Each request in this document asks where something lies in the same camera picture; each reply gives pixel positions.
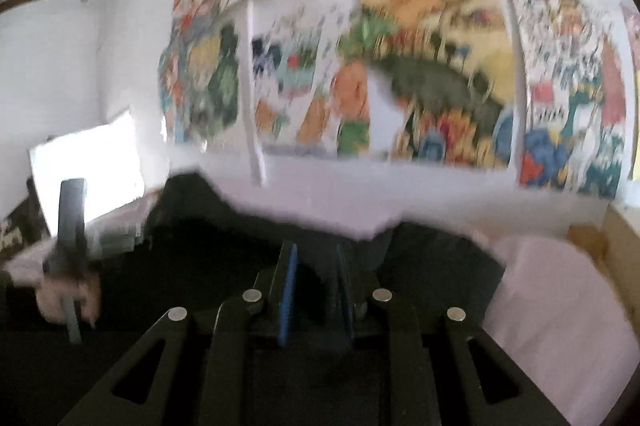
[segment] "metal rivet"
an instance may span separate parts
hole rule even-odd
[[[247,303],[256,303],[262,299],[262,293],[258,289],[247,289],[242,293],[242,299]]]
[[[184,307],[174,307],[169,311],[169,319],[171,321],[182,321],[187,317],[187,309]]]
[[[389,301],[392,296],[393,295],[389,289],[376,289],[373,291],[373,299],[375,301]]]
[[[452,321],[464,321],[466,312],[460,307],[452,307],[447,311],[447,317]]]

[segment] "pink bed sheet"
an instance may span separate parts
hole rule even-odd
[[[490,247],[506,266],[484,329],[573,426],[597,426],[640,361],[611,287],[572,244],[507,236]]]

